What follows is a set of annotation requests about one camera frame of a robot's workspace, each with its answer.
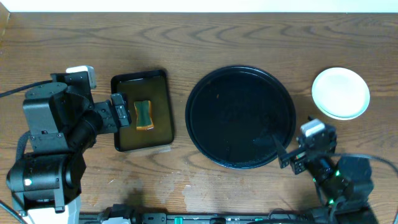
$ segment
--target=white background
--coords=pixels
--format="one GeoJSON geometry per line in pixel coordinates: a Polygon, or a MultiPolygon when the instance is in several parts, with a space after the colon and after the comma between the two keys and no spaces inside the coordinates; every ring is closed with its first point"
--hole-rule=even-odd
{"type": "Polygon", "coordinates": [[[0,0],[10,12],[398,12],[398,0],[0,0]]]}

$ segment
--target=wood grain surface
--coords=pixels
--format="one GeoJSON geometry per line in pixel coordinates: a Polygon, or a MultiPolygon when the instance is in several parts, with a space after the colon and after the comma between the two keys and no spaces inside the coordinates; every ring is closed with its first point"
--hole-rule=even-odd
{"type": "MultiPolygon", "coordinates": [[[[293,175],[277,161],[251,170],[216,165],[191,142],[185,104],[195,84],[216,68],[252,65],[268,71],[292,95],[297,126],[309,114],[337,127],[338,152],[375,154],[398,162],[398,20],[396,14],[151,14],[13,13],[0,48],[0,92],[49,79],[75,65],[94,66],[95,101],[109,98],[115,75],[164,68],[175,121],[169,146],[121,153],[113,135],[98,136],[84,158],[82,212],[114,203],[142,211],[268,213],[319,206],[309,174],[293,175]],[[346,67],[369,86],[365,114],[351,121],[323,115],[311,85],[328,67],[346,67]]],[[[16,143],[27,131],[24,93],[0,99],[0,197],[16,143]]],[[[289,150],[297,147],[292,141],[289,150]]],[[[380,223],[392,223],[398,180],[372,162],[370,203],[380,223]]],[[[14,223],[0,210],[1,223],[14,223]]]]}

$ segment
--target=green sponge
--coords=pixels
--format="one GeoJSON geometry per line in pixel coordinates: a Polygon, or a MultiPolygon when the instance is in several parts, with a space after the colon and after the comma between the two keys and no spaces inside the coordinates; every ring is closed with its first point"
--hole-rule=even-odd
{"type": "Polygon", "coordinates": [[[134,107],[137,114],[137,130],[148,130],[154,128],[152,121],[152,103],[149,100],[136,101],[134,107]]]}

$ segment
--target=black tray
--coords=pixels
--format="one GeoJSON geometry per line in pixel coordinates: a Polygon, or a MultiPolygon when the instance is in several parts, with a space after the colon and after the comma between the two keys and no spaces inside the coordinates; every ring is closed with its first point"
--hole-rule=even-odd
{"type": "Polygon", "coordinates": [[[174,125],[170,106],[167,76],[163,70],[116,75],[111,80],[112,93],[127,95],[132,123],[114,134],[114,146],[125,152],[170,144],[174,140],[174,125]],[[154,129],[137,131],[135,101],[151,100],[154,129]]]}
{"type": "Polygon", "coordinates": [[[192,90],[185,109],[188,133],[215,163],[234,169],[263,166],[277,157],[272,136],[287,147],[295,109],[285,87],[258,68],[211,72],[192,90]]]}

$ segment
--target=white plastic part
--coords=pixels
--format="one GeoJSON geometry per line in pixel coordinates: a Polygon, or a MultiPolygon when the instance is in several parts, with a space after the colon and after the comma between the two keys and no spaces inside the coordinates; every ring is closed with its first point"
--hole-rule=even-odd
{"type": "Polygon", "coordinates": [[[27,211],[23,217],[28,224],[76,224],[79,223],[80,196],[65,206],[63,213],[55,213],[54,208],[38,208],[27,211]]]}
{"type": "Polygon", "coordinates": [[[88,72],[88,80],[90,81],[90,88],[94,90],[97,88],[97,81],[95,79],[94,68],[89,65],[80,65],[77,67],[67,68],[67,73],[88,72]]]}
{"type": "Polygon", "coordinates": [[[371,99],[365,81],[346,68],[321,72],[312,85],[312,98],[323,113],[340,120],[363,114],[371,99]]]}

